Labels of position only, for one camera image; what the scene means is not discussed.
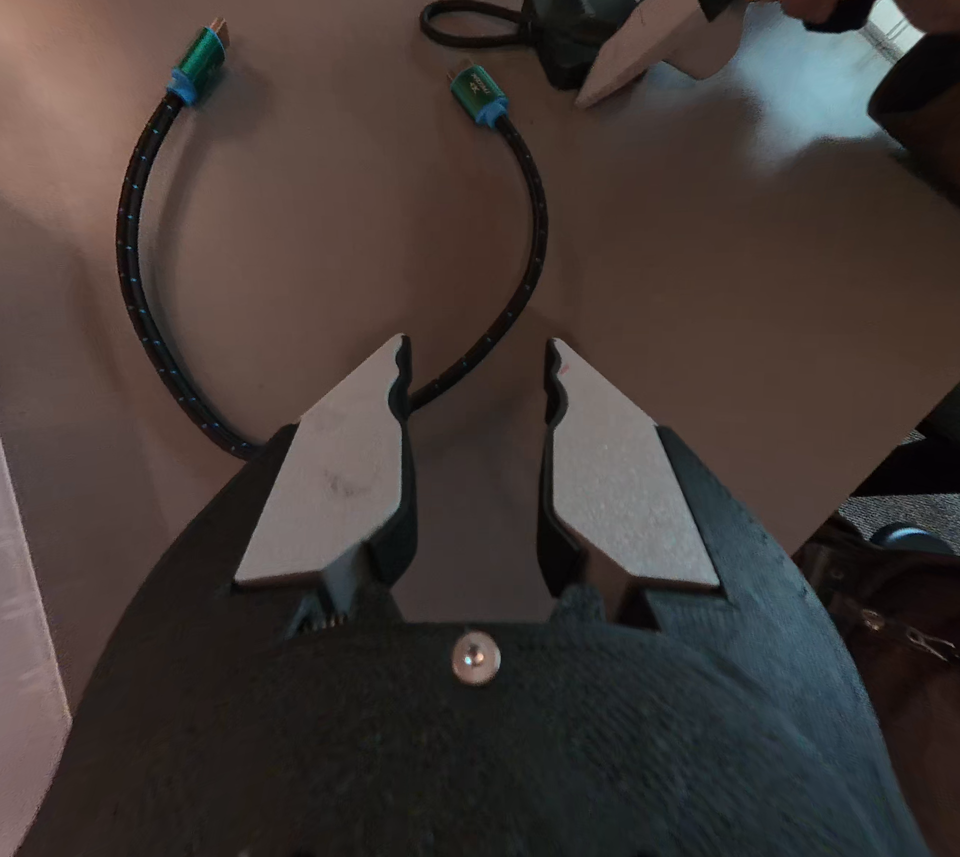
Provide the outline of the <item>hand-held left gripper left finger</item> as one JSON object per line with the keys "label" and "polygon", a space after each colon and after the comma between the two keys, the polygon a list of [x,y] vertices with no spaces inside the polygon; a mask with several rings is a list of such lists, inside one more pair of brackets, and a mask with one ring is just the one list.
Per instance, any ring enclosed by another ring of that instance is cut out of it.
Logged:
{"label": "hand-held left gripper left finger", "polygon": [[417,551],[412,347],[389,337],[296,424],[235,572],[238,587],[394,586]]}

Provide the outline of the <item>person's brown jacket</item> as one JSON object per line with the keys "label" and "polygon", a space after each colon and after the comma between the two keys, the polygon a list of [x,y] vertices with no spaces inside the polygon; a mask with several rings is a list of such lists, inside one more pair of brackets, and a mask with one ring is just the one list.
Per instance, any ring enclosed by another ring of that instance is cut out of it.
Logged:
{"label": "person's brown jacket", "polygon": [[831,515],[793,561],[846,643],[934,855],[959,854],[958,551],[922,528]]}

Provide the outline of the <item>hdmi switch box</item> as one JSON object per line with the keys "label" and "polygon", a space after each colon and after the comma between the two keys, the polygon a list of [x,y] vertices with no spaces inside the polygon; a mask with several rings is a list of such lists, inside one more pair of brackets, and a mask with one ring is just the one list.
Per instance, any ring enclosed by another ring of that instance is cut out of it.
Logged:
{"label": "hdmi switch box", "polygon": [[579,90],[603,46],[621,30],[637,0],[523,0],[532,47],[547,82]]}

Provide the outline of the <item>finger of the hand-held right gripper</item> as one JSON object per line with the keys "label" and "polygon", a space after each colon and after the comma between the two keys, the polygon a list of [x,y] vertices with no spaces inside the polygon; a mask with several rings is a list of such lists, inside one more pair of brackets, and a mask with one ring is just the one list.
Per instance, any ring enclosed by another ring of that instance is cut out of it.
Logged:
{"label": "finger of the hand-held right gripper", "polygon": [[640,0],[600,48],[576,107],[599,104],[660,62],[697,81],[714,76],[738,51],[747,7],[733,0],[710,19],[699,0]]}

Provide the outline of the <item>person's right forearm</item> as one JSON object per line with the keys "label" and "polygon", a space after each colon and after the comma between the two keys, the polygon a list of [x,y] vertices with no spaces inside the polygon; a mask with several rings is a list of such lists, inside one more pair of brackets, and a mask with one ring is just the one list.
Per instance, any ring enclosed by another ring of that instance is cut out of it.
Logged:
{"label": "person's right forearm", "polygon": [[909,169],[958,205],[958,35],[923,36],[876,86],[867,113],[902,147]]}

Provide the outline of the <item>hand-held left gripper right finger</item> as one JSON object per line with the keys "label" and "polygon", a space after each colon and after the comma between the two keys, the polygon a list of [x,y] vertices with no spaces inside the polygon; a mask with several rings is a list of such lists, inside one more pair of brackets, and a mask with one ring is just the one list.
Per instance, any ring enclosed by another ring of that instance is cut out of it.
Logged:
{"label": "hand-held left gripper right finger", "polygon": [[576,585],[603,599],[719,592],[656,421],[558,337],[546,344],[544,388],[536,559],[551,596]]}

